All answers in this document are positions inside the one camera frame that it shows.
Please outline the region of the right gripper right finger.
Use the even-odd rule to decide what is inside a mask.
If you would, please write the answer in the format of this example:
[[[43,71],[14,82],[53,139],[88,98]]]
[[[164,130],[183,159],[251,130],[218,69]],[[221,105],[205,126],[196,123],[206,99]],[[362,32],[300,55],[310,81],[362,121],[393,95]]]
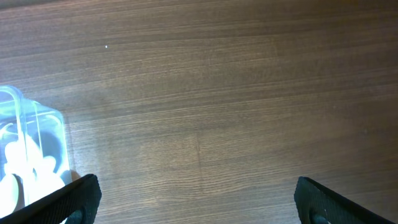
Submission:
[[[394,224],[308,177],[299,177],[294,192],[302,224]]]

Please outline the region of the white plastic spoon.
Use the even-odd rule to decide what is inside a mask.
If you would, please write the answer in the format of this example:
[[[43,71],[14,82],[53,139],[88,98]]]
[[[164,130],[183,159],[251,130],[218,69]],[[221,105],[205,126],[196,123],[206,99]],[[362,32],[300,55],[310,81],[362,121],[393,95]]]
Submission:
[[[16,208],[19,186],[13,174],[7,174],[1,181],[1,218],[10,215]]]
[[[30,137],[10,142],[5,147],[6,174],[16,174],[22,179],[24,200],[33,203],[39,199],[39,160],[42,153],[38,144]]]
[[[45,156],[35,163],[34,193],[36,197],[45,197],[65,186],[64,181],[54,172],[55,165],[56,160],[52,156]]]

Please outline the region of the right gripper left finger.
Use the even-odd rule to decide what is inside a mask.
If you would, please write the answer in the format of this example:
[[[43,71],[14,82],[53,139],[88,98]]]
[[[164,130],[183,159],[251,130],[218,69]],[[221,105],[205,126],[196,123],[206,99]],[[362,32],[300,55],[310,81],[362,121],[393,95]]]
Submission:
[[[2,218],[1,224],[93,224],[101,197],[97,176],[87,174]]]

